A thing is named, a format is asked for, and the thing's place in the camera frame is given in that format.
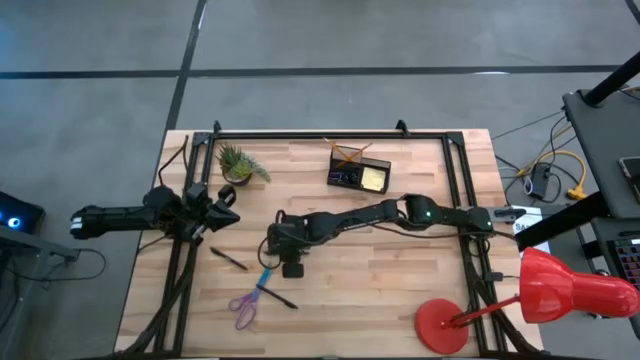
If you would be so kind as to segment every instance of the wooden table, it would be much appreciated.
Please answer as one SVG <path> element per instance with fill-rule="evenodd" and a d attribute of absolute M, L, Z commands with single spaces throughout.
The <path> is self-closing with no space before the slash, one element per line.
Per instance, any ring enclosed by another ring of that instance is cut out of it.
<path fill-rule="evenodd" d="M 504 205 L 489 132 L 461 131 L 465 136 L 479 205 Z M 175 153 L 187 134 L 192 132 L 170 131 L 167 134 L 161 163 Z M 338 143 L 359 148 L 369 142 L 364 139 Z M 441 143 L 430 140 L 374 141 L 365 156 L 393 164 L 389 190 L 384 196 L 327 186 L 330 147 L 322 140 L 243 140 L 233 143 L 254 156 L 271 173 L 272 182 L 265 183 L 254 176 L 248 186 L 237 188 L 238 200 L 232 210 L 242 220 L 215 234 L 204 234 L 205 240 L 198 252 L 183 355 L 438 356 L 416 338 L 413 317 L 422 303 L 433 298 L 446 298 L 463 309 L 467 307 L 468 293 L 460 249 L 457 237 L 453 236 L 421 240 L 372 228 L 346 232 L 324 246 L 311 249 L 310 255 L 303 259 L 304 278 L 285 280 L 280 269 L 273 272 L 268 287 L 296 303 L 299 310 L 291 310 L 263 294 L 253 324 L 238 331 L 234 327 L 237 314 L 227 306 L 229 300 L 254 288 L 262 272 L 256 248 L 265 238 L 266 229 L 279 209 L 291 214 L 323 210 L 342 212 L 410 192 L 425 194 L 440 205 L 451 206 Z M 458 162 L 456 171 L 462 197 L 466 199 Z M 184 176 L 181 157 L 163 173 L 165 183 L 176 193 L 181 191 Z M 225 181 L 214 161 L 209 182 L 211 196 L 215 197 L 223 184 Z M 505 224 L 497 228 L 511 231 Z M 450 227 L 434 226 L 426 233 L 452 232 L 454 229 Z M 158 232 L 145 232 L 142 244 L 159 235 Z M 520 258 L 515 243 L 500 237 L 490 241 L 489 257 L 494 271 L 518 275 Z M 243 262 L 250 271 L 243 272 L 211 254 L 209 246 L 216 246 Z M 138 256 L 117 349 L 133 342 L 158 309 L 170 251 L 171 242 L 165 241 L 145 249 Z M 510 297 L 518 292 L 518 280 L 505 279 L 496 284 L 496 291 L 499 300 Z M 505 310 L 526 339 L 542 348 L 538 327 L 524 323 L 519 304 Z M 484 322 L 487 338 L 493 345 L 490 320 L 486 318 Z M 169 344 L 172 328 L 170 324 Z M 458 355 L 477 355 L 473 331 Z"/>

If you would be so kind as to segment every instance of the blue light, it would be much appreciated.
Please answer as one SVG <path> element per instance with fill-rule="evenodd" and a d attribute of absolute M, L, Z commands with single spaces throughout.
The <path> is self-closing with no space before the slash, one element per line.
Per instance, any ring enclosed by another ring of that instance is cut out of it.
<path fill-rule="evenodd" d="M 16 229 L 18 228 L 18 226 L 20 226 L 20 219 L 18 218 L 11 218 L 9 219 L 9 221 L 7 221 L 7 224 L 9 224 L 9 227 L 12 229 Z"/>

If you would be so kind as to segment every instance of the yellow cable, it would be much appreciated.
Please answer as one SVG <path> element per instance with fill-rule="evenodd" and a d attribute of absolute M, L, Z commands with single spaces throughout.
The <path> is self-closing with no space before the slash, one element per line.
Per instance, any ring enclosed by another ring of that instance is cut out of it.
<path fill-rule="evenodd" d="M 566 155 L 566 156 L 570 156 L 576 160 L 578 160 L 578 162 L 580 162 L 580 166 L 582 166 L 582 174 L 580 175 L 580 181 L 578 182 L 578 185 L 576 185 L 575 188 L 573 189 L 569 189 L 567 191 L 567 195 L 574 200 L 582 200 L 584 198 L 587 197 L 587 195 L 584 193 L 584 181 L 587 177 L 587 166 L 584 163 L 584 160 L 582 160 L 582 158 L 578 155 L 576 155 L 575 153 L 571 152 L 571 151 L 567 151 L 567 150 L 556 150 L 555 152 L 556 155 Z M 549 151 L 548 153 L 540 156 L 535 162 L 533 162 L 533 164 L 537 164 L 540 161 L 548 158 L 549 156 L 553 155 L 553 151 Z M 533 165 L 527 165 L 527 167 L 525 167 L 524 169 L 520 170 L 516 176 L 524 176 L 531 168 L 533 167 Z"/>

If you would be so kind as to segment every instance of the black metal frame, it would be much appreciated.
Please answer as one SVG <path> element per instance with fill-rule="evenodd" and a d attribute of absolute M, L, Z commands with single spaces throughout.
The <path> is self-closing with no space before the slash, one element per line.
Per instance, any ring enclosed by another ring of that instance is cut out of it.
<path fill-rule="evenodd" d="M 214 124 L 213 132 L 195 132 L 192 138 L 191 153 L 187 164 L 187 174 L 185 177 L 185 188 L 188 188 L 192 182 L 196 170 L 196 164 L 198 154 L 201 147 L 206 146 L 205 160 L 203 165 L 203 171 L 201 181 L 205 184 L 208 183 L 208 179 L 211 173 L 211 166 L 213 162 L 213 149 L 215 141 L 220 140 L 253 140 L 253 139 L 322 139 L 323 137 L 330 137 L 332 139 L 424 139 L 424 140 L 437 140 L 442 144 L 443 157 L 445 168 L 447 171 L 447 178 L 449 182 L 449 189 L 451 191 L 451 199 L 454 207 L 462 206 L 461 195 L 458 189 L 458 183 L 456 179 L 456 173 L 454 169 L 454 160 L 451 151 L 451 146 L 455 145 L 458 154 L 459 162 L 462 172 L 462 178 L 464 187 L 467 193 L 468 202 L 470 206 L 476 206 L 477 200 L 475 196 L 475 190 L 471 178 L 471 169 L 469 167 L 469 161 L 467 158 L 466 147 L 464 143 L 464 136 L 462 132 L 409 132 L 404 121 L 398 121 L 396 130 L 390 131 L 222 131 L 220 124 L 216 121 Z M 469 301 L 471 311 L 476 311 L 480 308 L 480 302 L 478 297 L 480 296 L 485 303 L 495 303 L 496 292 L 492 282 L 486 282 L 482 280 L 484 274 L 491 272 L 489 264 L 489 257 L 486 249 L 483 246 L 478 246 L 478 256 L 480 259 L 480 266 L 482 277 L 480 277 L 475 269 L 473 258 L 469 250 L 469 244 L 471 239 L 467 236 L 460 237 L 460 248 L 462 254 L 462 263 L 465 271 L 465 277 L 467 280 L 467 290 L 469 293 Z M 137 352 L 130 354 L 127 358 L 167 358 L 167 357 L 180 357 L 182 355 L 182 348 L 184 342 L 184 332 L 186 328 L 186 321 L 189 309 L 189 298 L 191 293 L 191 284 L 193 279 L 193 271 L 195 269 L 197 247 L 191 246 L 187 255 L 187 261 L 185 268 L 180 275 L 180 279 L 176 283 L 175 280 L 178 277 L 178 263 L 180 259 L 182 243 L 175 241 L 171 251 L 169 266 L 167 269 L 167 278 L 165 281 L 165 288 L 163 293 L 163 308 L 169 302 L 169 309 L 175 303 L 175 299 L 178 294 L 176 290 L 180 289 L 180 305 L 178 310 L 178 317 L 176 321 L 176 332 L 174 341 L 170 350 L 165 349 L 165 338 L 167 332 L 166 320 L 161 322 L 160 328 L 155 336 L 155 343 L 153 345 L 153 351 L 150 353 Z M 161 312 L 165 312 L 167 309 L 161 308 Z M 513 325 L 509 322 L 508 318 L 503 313 L 497 313 L 492 315 L 493 332 L 496 339 L 497 352 L 500 354 L 507 353 L 507 344 L 505 339 L 505 331 L 503 327 L 511 329 L 511 333 L 515 331 Z M 480 356 L 487 356 L 486 354 L 494 354 L 495 351 L 489 350 L 487 344 L 487 336 L 485 333 L 484 325 L 482 321 L 473 322 L 474 331 L 478 343 L 478 353 Z M 531 349 L 530 345 L 521 346 L 520 349 Z"/>

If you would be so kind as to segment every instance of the box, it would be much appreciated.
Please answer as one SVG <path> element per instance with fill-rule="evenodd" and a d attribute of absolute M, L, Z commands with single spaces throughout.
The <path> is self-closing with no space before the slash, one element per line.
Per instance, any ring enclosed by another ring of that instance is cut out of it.
<path fill-rule="evenodd" d="M 338 146 L 347 156 L 360 149 Z M 327 185 L 340 186 L 376 194 L 386 194 L 391 177 L 391 162 L 369 159 L 362 152 L 345 161 L 344 155 L 331 149 Z"/>

